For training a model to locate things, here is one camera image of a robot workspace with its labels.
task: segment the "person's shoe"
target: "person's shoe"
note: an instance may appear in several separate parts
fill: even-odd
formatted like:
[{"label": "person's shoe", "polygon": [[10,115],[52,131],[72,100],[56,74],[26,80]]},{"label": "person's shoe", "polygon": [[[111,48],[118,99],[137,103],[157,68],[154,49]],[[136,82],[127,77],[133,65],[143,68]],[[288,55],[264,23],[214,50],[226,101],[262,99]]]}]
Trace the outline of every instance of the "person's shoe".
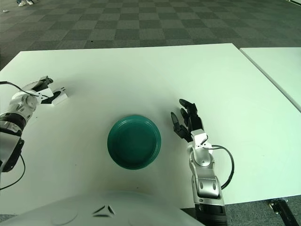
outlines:
[{"label": "person's shoe", "polygon": [[25,6],[26,5],[26,2],[23,0],[19,3],[19,6]]}]

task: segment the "robotic hand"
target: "robotic hand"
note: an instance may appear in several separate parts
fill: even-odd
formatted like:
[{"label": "robotic hand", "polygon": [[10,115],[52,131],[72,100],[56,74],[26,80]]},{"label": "robotic hand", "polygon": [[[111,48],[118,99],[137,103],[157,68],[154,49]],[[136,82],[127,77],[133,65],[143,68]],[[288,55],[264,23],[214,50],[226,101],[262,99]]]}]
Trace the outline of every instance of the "robotic hand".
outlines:
[{"label": "robotic hand", "polygon": [[55,105],[67,98],[64,87],[54,91],[48,87],[52,82],[51,78],[43,77],[23,89],[10,82],[0,82],[0,84],[10,84],[20,89],[20,92],[13,95],[8,109],[0,114],[0,175],[1,172],[11,171],[21,155],[24,145],[21,135],[37,105]]},{"label": "robotic hand", "polygon": [[[192,171],[192,191],[196,209],[196,219],[206,226],[226,226],[227,218],[225,205],[222,197],[222,188],[226,187],[234,173],[234,161],[230,152],[218,145],[211,145],[207,140],[201,119],[195,104],[180,99],[180,104],[187,110],[181,108],[184,123],[188,129],[179,124],[177,116],[171,112],[174,131],[180,138],[192,142],[189,166]],[[228,181],[221,186],[214,173],[213,149],[225,149],[232,162],[232,172]]]}]

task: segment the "black cable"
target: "black cable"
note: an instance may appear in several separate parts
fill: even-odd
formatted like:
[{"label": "black cable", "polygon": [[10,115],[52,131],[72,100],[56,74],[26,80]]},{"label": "black cable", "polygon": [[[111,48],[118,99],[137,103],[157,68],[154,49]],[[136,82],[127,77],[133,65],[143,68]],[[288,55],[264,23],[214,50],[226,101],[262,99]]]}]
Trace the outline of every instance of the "black cable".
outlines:
[{"label": "black cable", "polygon": [[230,181],[232,180],[232,177],[233,177],[233,174],[234,174],[234,159],[233,159],[233,156],[232,156],[231,152],[227,148],[225,148],[223,146],[220,146],[220,145],[212,145],[212,148],[210,148],[210,147],[203,147],[203,148],[204,149],[210,149],[210,150],[224,149],[229,154],[229,156],[231,158],[232,169],[231,169],[231,173],[228,177],[228,180],[221,186],[221,188],[224,189],[225,187],[228,186],[228,184],[230,184]]},{"label": "black cable", "polygon": [[27,94],[29,94],[29,95],[31,95],[31,96],[34,96],[34,97],[39,97],[39,95],[34,95],[34,94],[32,94],[32,93],[28,93],[28,92],[26,92],[25,90],[21,89],[20,87],[18,87],[17,85],[15,85],[15,84],[13,84],[13,83],[11,83],[11,82],[9,82],[9,81],[0,81],[0,85],[11,85],[11,86],[16,87],[18,90],[20,90],[20,91],[22,91],[22,92],[24,92],[24,93],[27,93]]},{"label": "black cable", "polygon": [[8,188],[8,187],[10,187],[10,186],[12,186],[12,185],[14,185],[14,184],[16,184],[16,183],[18,183],[18,182],[22,179],[22,177],[24,176],[25,169],[26,169],[26,167],[25,167],[25,162],[24,162],[24,159],[23,159],[22,155],[20,155],[20,157],[21,157],[22,162],[23,162],[23,165],[24,165],[24,170],[23,170],[22,175],[21,175],[20,178],[19,178],[17,181],[15,181],[14,183],[12,183],[12,184],[10,184],[10,185],[7,185],[7,186],[5,186],[5,187],[0,188],[0,191],[3,190],[3,189],[5,189],[5,188]]}]

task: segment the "gray carpet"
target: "gray carpet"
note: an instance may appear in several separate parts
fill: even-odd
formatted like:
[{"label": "gray carpet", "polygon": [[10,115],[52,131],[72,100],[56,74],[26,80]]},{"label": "gray carpet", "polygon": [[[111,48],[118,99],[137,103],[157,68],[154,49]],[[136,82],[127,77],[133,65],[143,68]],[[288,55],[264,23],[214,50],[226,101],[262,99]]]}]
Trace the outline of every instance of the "gray carpet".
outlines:
[{"label": "gray carpet", "polygon": [[301,46],[301,7],[286,0],[33,1],[0,2],[0,68],[23,50]]}]

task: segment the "teal plastic plate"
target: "teal plastic plate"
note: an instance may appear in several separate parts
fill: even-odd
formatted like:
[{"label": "teal plastic plate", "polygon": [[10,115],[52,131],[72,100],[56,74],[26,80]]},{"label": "teal plastic plate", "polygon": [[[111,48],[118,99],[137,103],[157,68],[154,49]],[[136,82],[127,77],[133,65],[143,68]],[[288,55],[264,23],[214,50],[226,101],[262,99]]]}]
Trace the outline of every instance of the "teal plastic plate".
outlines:
[{"label": "teal plastic plate", "polygon": [[138,170],[155,160],[161,147],[157,126],[140,115],[125,117],[112,127],[108,136],[111,158],[121,167]]}]

